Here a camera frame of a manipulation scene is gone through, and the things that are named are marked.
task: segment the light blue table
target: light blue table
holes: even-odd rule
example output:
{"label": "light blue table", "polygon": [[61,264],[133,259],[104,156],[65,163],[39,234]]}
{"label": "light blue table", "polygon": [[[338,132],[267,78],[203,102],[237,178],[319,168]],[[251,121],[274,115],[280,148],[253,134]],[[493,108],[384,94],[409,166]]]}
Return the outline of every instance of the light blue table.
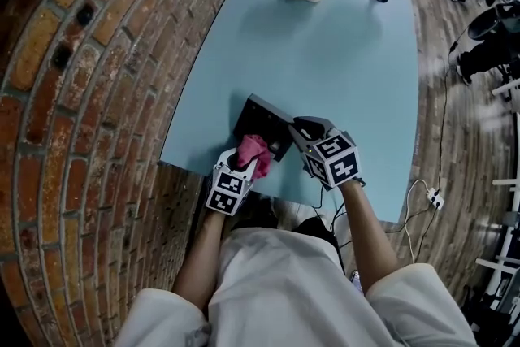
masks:
{"label": "light blue table", "polygon": [[[330,119],[357,142],[378,218],[401,213],[414,150],[418,56],[411,0],[226,0],[193,64],[161,160],[208,175],[236,143],[255,93],[292,116]],[[293,145],[253,190],[319,204]],[[335,209],[340,193],[325,193]]]}

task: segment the floor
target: floor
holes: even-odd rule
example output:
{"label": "floor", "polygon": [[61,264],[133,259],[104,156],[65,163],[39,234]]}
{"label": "floor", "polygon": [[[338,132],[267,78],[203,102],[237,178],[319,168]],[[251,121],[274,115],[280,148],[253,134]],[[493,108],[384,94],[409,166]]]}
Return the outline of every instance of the floor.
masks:
{"label": "floor", "polygon": [[[496,225],[511,204],[508,187],[493,187],[492,180],[513,174],[516,158],[513,116],[503,98],[491,95],[491,89],[500,83],[494,72],[474,76],[470,87],[455,72],[450,72],[446,77],[447,90],[444,87],[449,47],[466,25],[486,9],[484,1],[461,4],[450,0],[413,0],[413,4],[418,36],[419,104],[409,187],[416,179],[423,179],[428,186],[438,188],[440,178],[445,205],[435,213],[432,222],[432,208],[411,219],[408,230],[416,261],[433,265],[450,293],[460,301],[464,285],[478,283],[482,278],[484,271],[476,267],[475,259],[493,255],[500,238],[500,228]],[[468,50],[473,44],[463,35],[457,51]],[[422,184],[417,184],[410,193],[411,215],[428,208],[425,193]],[[275,205],[284,228],[295,227],[315,215],[308,206],[284,202]],[[404,202],[400,224],[404,222],[405,212]],[[332,213],[324,214],[330,224]],[[346,219],[346,215],[341,216],[335,225],[341,245],[349,240]],[[400,229],[400,224],[386,223],[384,228],[391,232]],[[410,263],[405,231],[388,236],[403,264]],[[346,245],[341,252],[349,274],[355,269],[352,245]]]}

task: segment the sleeve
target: sleeve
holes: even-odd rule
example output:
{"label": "sleeve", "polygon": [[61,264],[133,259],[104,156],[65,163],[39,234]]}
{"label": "sleeve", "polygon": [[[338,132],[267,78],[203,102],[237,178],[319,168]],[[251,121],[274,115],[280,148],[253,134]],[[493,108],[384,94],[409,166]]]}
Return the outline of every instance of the sleeve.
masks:
{"label": "sleeve", "polygon": [[201,347],[207,345],[210,325],[204,314],[179,295],[143,289],[134,301],[115,347]]}
{"label": "sleeve", "polygon": [[464,315],[430,265],[395,271],[375,283],[366,299],[394,340],[404,345],[476,346]]}

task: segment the brick wall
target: brick wall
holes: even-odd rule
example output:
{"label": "brick wall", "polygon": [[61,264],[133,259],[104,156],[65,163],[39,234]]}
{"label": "brick wall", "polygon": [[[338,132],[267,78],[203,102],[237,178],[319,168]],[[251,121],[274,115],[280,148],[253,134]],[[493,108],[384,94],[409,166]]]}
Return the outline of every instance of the brick wall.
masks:
{"label": "brick wall", "polygon": [[223,0],[0,2],[2,280],[33,344],[110,345],[184,256],[200,178],[157,161]]}

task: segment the electrical outlet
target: electrical outlet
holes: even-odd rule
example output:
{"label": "electrical outlet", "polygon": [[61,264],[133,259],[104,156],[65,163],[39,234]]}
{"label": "electrical outlet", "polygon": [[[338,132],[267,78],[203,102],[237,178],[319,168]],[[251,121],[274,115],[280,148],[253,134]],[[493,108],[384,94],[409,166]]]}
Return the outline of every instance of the electrical outlet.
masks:
{"label": "electrical outlet", "polygon": [[426,196],[430,201],[430,204],[432,204],[437,210],[440,210],[444,205],[444,199],[435,188],[430,188]]}

